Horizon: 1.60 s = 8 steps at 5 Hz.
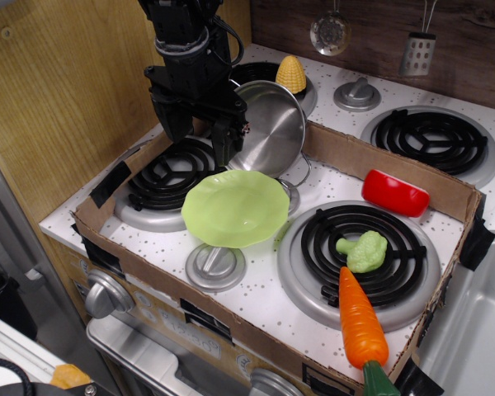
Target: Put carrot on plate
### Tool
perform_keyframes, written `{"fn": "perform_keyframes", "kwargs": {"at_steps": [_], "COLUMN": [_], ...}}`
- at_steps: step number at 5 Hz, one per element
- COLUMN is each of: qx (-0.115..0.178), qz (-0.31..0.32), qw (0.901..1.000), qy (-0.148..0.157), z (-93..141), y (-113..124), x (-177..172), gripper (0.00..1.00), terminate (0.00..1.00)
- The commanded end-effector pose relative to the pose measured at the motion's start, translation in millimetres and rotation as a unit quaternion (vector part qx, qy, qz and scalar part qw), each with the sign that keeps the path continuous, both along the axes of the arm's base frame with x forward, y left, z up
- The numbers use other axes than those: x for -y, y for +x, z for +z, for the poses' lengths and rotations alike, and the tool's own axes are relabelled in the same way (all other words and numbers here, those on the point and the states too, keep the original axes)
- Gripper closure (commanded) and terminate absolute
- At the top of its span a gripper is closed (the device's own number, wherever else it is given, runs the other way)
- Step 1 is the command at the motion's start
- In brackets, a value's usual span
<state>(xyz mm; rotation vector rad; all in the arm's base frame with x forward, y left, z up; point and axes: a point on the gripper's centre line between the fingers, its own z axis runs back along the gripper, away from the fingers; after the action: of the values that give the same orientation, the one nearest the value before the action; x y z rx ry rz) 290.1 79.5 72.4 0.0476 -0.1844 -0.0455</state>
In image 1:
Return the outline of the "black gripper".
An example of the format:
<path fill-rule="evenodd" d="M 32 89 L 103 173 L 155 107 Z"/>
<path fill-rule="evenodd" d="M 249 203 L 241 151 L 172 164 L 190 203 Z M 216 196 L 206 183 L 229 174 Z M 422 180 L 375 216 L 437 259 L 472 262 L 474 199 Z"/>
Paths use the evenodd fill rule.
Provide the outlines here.
<path fill-rule="evenodd" d="M 156 115 L 168 138 L 180 143 L 193 132 L 193 118 L 213 123 L 211 141 L 216 163 L 229 164 L 243 150 L 247 105 L 229 83 L 232 60 L 227 40 L 169 45 L 156 40 L 163 66 L 144 75 Z"/>

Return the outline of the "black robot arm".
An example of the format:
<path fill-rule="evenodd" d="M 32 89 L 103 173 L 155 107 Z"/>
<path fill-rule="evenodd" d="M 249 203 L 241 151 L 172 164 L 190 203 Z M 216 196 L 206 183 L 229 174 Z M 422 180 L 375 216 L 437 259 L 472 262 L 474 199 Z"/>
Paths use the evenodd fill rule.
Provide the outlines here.
<path fill-rule="evenodd" d="M 246 102 L 229 81 L 243 58 L 230 54 L 229 38 L 239 36 L 216 12 L 219 1 L 142 1 L 152 22 L 162 66 L 144 70 L 155 113 L 175 144 L 193 130 L 193 120 L 210 123 L 216 163 L 224 167 L 243 149 Z"/>

